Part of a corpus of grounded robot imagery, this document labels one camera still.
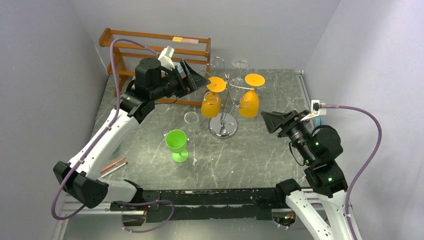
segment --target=wall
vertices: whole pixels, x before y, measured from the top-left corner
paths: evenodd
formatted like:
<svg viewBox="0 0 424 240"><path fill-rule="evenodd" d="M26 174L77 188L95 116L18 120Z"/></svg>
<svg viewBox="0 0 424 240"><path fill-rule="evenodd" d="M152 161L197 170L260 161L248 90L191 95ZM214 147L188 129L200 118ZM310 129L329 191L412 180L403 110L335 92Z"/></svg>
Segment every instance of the wall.
<svg viewBox="0 0 424 240"><path fill-rule="evenodd" d="M305 68L312 99L373 113L383 131L351 201L363 239L424 236L424 3L342 0ZM340 133L337 159L350 183L370 155L376 126L348 110L327 111Z"/></svg>
<svg viewBox="0 0 424 240"><path fill-rule="evenodd" d="M95 43L105 28L211 38L254 69L304 69L340 0L72 0ZM106 64L108 49L99 49Z"/></svg>
<svg viewBox="0 0 424 240"><path fill-rule="evenodd" d="M105 70L69 1L0 6L0 239L48 240L53 166L89 140Z"/></svg>

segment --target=wooden rack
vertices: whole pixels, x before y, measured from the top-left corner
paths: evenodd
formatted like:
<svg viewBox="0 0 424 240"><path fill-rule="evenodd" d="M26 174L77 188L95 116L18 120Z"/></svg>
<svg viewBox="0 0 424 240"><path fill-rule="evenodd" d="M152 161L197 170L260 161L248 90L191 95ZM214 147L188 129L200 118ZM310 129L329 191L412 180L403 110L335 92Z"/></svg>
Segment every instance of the wooden rack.
<svg viewBox="0 0 424 240"><path fill-rule="evenodd" d="M164 35L164 34L154 34L154 33L145 33L145 32L135 32L135 31L121 31L121 30L112 30L110 28L106 28L103 32L103 34L98 39L98 44L101 47L110 47L112 41L115 38L118 38L116 36L122 37L122 38L129 38L131 40L134 40L136 42L143 43L141 39L156 39L160 42L158 45L149 45L150 48L157 52L161 52L164 48L167 47L167 45L172 46L175 48L174 54L175 55L182 55L183 58L187 61L189 64L194 65L205 65L205 70L210 73L210 61L211 61L211 39L210 38L197 38L197 37L189 37L189 36L174 36L174 35ZM190 49L193 48L193 44L189 43L179 43L179 42L172 42L173 37L182 37L187 39L196 39L199 41L199 44L202 44L202 49L199 50L197 47L196 50ZM127 43L127 42L117 42L114 45L113 53L114 53L114 60L115 60L115 69L116 73L119 75L119 90L122 91L122 88L124 87L125 81L129 76L135 76L136 73L132 69L128 69L127 65L124 61L124 57L130 57L130 58L157 58L158 56L155 56L148 52L149 54L141 54L141 53L134 53L134 52L125 52L124 49L127 50L145 50L143 47L140 47L138 45ZM173 57L172 61L179 62L182 58ZM107 73L112 74L112 65L109 63L107 67ZM173 103L174 99L169 98L161 98L158 100L158 102L162 103ZM202 105L202 102L196 102L196 101L187 101L187 100L177 100L175 102L176 104L181 105L190 105L190 106L198 106L200 107Z"/></svg>

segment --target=marble surface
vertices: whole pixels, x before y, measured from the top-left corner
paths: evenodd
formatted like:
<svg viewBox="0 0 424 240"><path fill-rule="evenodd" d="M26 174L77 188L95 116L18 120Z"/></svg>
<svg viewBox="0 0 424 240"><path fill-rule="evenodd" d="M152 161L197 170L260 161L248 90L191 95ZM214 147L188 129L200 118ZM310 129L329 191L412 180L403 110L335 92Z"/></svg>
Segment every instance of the marble surface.
<svg viewBox="0 0 424 240"><path fill-rule="evenodd" d="M228 72L233 78L237 76L236 70ZM250 69L248 73L258 73L266 80L258 92L259 112L307 109L294 70ZM224 77L224 71L220 69L212 74ZM114 89L111 76L97 114L95 132L116 103ZM204 89L200 89L184 99L200 102L204 93ZM209 118L201 114L200 107L168 106L166 113L151 112L123 140L120 150L105 162L105 166L121 157L126 157L129 164L106 179L129 179L146 190L274 187L276 183L289 178L294 178L302 187L308 186L304 167L296 164L289 151L289 140L277 138L277 133L269 134L260 114L254 118L244 118L236 108L230 106L239 129L234 137L222 140L209 133ZM198 113L200 129L194 143L187 143L188 159L177 163L167 148L163 130L184 128L184 114L191 111Z"/></svg>

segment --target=wooden dish rack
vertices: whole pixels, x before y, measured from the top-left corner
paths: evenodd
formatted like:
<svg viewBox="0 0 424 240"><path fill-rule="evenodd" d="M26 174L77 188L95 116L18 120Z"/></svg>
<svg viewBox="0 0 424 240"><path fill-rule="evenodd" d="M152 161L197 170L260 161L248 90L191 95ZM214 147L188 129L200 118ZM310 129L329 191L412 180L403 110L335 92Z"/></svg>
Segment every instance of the wooden dish rack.
<svg viewBox="0 0 424 240"><path fill-rule="evenodd" d="M196 39L199 41L199 44L189 44L189 43L179 43L173 42L173 37L182 37L187 39ZM198 38L198 37L188 37L188 36L174 36L174 35L164 35L164 34L154 34L154 33L145 33L145 32L135 32L135 31L121 31L121 30L112 30L106 28L103 34L98 39L98 44L101 47L110 47L114 39L117 38L126 38L133 40L135 42L144 44L152 48L157 52L161 52L168 45L175 48L174 56L172 61L179 62L181 59L185 59L190 66L198 71L199 67L202 66L204 71L210 73L210 61L211 61L211 39L210 38ZM119 90L122 92L125 81L128 77L133 77L136 75L133 69L128 68L129 65L125 59L126 58L136 58L138 61L144 58L158 58L158 56L153 55L151 52L145 50L143 47L138 45L128 43L128 42L117 42L113 48L114 60L115 60L115 69L116 73L119 76ZM109 63L107 67L107 73L112 73L112 65ZM174 99L161 98L158 102L162 103L173 103ZM198 106L202 105L202 102L197 101L187 101L187 100L177 100L175 104L181 105L190 105Z"/></svg>

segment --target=purple cable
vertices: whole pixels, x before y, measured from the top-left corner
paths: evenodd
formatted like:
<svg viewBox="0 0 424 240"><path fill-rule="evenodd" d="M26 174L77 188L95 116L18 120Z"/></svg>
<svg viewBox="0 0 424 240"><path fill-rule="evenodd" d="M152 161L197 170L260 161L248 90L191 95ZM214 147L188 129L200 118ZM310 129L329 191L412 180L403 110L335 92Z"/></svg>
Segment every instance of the purple cable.
<svg viewBox="0 0 424 240"><path fill-rule="evenodd" d="M311 203L311 205L312 206L314 206L314 205L323 205L322 203L319 203L319 202L314 202L314 203ZM325 217L325 219L324 219L324 222L327 222L327 220L328 220L329 218L326 216ZM287 227L286 229L288 229L288 230L307 230L307 228L306 227L301 227L301 226L289 226L289 227Z"/></svg>
<svg viewBox="0 0 424 240"><path fill-rule="evenodd" d="M151 49L148 46L145 45L141 45L135 41L129 40L129 39L125 39L125 38L118 38L112 41L112 43L110 44L110 65L112 66L112 72L113 72L113 79L115 82L115 88L116 88L116 112L115 112L115 116L113 116L112 120L110 121L108 127L105 127L103 129L103 131L100 132L100 134L94 139L94 141L90 144L90 146L87 147L87 150L82 154L81 158L79 159L79 161L70 169L70 171L66 174L66 176L64 177L62 183L60 184L59 190L56 193L56 196L53 199L53 203L51 204L51 215L53 216L54 219L56 220L66 220L66 219L70 219L73 216L75 216L78 212L80 212L85 205L82 205L80 208L78 208L75 212L71 213L68 216L65 217L61 217L58 216L56 214L56 204L58 203L58 199L59 199L59 195L62 192L62 189L64 188L65 184L67 183L68 179L71 177L72 173L81 165L81 163L84 163L84 159L86 159L86 157L89 155L89 153L91 152L91 150L94 148L94 146L99 142L99 140L103 137L103 135L105 135L105 133L109 130L110 127L112 127L112 125L115 123L115 121L118 118L118 114L119 114L119 110L120 110L120 89L119 89L119 83L118 83L118 76L117 76L117 71L115 68L115 59L114 59L114 46L116 42L119 41L126 41L126 42L130 42L132 44L135 44L137 46L140 46L150 52L152 52L154 55L158 55L158 52Z"/></svg>
<svg viewBox="0 0 424 240"><path fill-rule="evenodd" d="M365 168L368 166L368 164L370 164L371 160L373 159L374 155L376 155L376 152L380 147L380 143L382 142L382 127L380 126L380 123L375 116L373 116L371 113L361 108L357 108L353 106L342 106L342 105L323 105L322 107L325 109L350 109L350 110L358 111L368 115L368 117L370 117L374 121L375 125L377 125L378 138L377 138L377 143L375 144L374 150L372 151L371 155L368 157L366 162L363 164L363 166L360 168L360 170L358 171L358 173L355 175L352 182L350 183L350 186L347 189L346 200L344 201L344 212L346 213L347 224L349 225L349 229L350 229L350 232L352 233L353 239L358 240L354 231L354 226L352 225L351 217L349 216L349 199L351 198L351 192L352 192L352 189L354 188L355 183L357 182L358 178L360 177L362 172L365 170Z"/></svg>
<svg viewBox="0 0 424 240"><path fill-rule="evenodd" d="M143 202L143 203L130 203L130 202L124 202L124 201L117 201L116 203L118 204L122 204L122 205L127 205L127 206L145 206L145 205L151 205L151 204L158 204L158 203L167 203L167 204L171 204L172 209L171 209L171 213L169 214L169 217L163 221L161 224L152 227L150 229L147 230L131 230L127 227L124 226L124 215L122 215L120 217L121 223L122 223L122 229L130 232L130 233L136 233L136 234L142 234L142 233L147 233L147 232L151 232L153 230L156 230L160 227L162 227L163 225L167 224L167 222L169 222L169 220L171 219L172 215L174 214L174 210L175 210L175 206L174 203L169 201L169 200L156 200L156 201L149 201L149 202Z"/></svg>

